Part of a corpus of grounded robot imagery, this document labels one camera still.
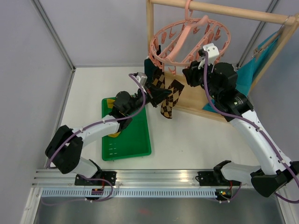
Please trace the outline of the brown argyle sock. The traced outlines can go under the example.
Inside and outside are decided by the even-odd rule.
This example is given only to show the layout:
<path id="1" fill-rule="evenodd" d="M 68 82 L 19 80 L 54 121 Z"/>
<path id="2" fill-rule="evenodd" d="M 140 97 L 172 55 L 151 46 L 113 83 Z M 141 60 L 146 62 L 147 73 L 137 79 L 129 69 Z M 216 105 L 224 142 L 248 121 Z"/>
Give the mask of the brown argyle sock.
<path id="1" fill-rule="evenodd" d="M 178 103 L 184 87 L 178 80 L 173 80 L 168 87 L 168 90 L 171 90 L 171 94 L 162 102 L 160 111 L 165 118 L 172 119 L 172 109 Z"/>
<path id="2" fill-rule="evenodd" d="M 156 69 L 153 72 L 151 86 L 162 89 L 165 88 L 165 74 L 161 69 Z"/>

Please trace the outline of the green reindeer sock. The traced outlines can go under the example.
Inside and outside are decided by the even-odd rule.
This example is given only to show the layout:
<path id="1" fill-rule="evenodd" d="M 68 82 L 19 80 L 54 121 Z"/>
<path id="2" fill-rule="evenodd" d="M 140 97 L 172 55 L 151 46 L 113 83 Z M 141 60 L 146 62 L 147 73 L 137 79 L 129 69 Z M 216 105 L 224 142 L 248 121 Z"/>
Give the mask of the green reindeer sock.
<path id="1" fill-rule="evenodd" d="M 146 58 L 144 60 L 144 74 L 147 76 L 148 80 L 153 80 L 153 75 L 157 68 L 158 67 L 153 64 L 151 59 Z"/>
<path id="2" fill-rule="evenodd" d="M 158 46 L 158 50 L 156 51 L 156 55 L 159 56 L 161 54 L 161 45 Z"/>

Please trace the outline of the pink round clip hanger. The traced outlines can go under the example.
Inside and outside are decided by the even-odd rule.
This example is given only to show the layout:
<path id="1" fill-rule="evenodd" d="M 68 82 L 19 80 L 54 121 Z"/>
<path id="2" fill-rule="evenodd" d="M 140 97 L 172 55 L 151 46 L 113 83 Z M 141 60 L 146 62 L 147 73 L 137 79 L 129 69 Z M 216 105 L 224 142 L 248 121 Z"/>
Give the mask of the pink round clip hanger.
<path id="1" fill-rule="evenodd" d="M 159 57 L 164 59 L 164 70 L 168 69 L 175 75 L 177 68 L 187 68 L 191 62 L 201 62 L 200 55 L 203 46 L 213 43 L 220 55 L 212 65 L 218 63 L 231 42 L 228 28 L 219 21 L 210 19 L 207 15 L 193 18 L 193 11 L 185 8 L 184 19 L 170 23 L 156 32 L 157 46 L 161 45 Z"/>

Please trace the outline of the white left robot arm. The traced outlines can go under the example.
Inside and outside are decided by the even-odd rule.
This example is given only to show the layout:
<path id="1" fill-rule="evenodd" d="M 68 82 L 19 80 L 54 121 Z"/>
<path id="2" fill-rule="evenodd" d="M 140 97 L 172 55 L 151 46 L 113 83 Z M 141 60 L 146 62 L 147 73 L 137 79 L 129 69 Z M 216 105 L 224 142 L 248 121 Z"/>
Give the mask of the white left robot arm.
<path id="1" fill-rule="evenodd" d="M 67 125 L 59 127 L 45 150 L 48 163 L 53 163 L 62 174 L 76 173 L 85 177 L 91 185 L 99 184 L 101 169 L 92 160 L 81 156 L 82 149 L 104 136 L 123 131 L 146 104 L 157 106 L 171 93 L 171 90 L 152 84 L 138 89 L 134 95 L 126 91 L 119 92 L 111 112 L 101 121 L 80 128 L 69 128 Z"/>

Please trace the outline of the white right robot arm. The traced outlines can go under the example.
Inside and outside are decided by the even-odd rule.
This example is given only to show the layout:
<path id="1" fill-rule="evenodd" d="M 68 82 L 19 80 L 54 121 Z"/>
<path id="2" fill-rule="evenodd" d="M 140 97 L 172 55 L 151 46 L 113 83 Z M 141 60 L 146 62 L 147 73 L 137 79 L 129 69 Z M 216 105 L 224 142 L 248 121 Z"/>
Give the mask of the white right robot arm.
<path id="1" fill-rule="evenodd" d="M 264 130 L 247 96 L 237 90 L 238 74 L 233 65 L 205 66 L 194 61 L 182 72 L 189 86 L 205 90 L 211 107 L 244 137 L 259 162 L 258 166 L 247 166 L 223 161 L 214 167 L 216 183 L 250 184 L 260 195 L 269 197 L 290 181 L 299 181 L 298 161 L 290 160 Z"/>

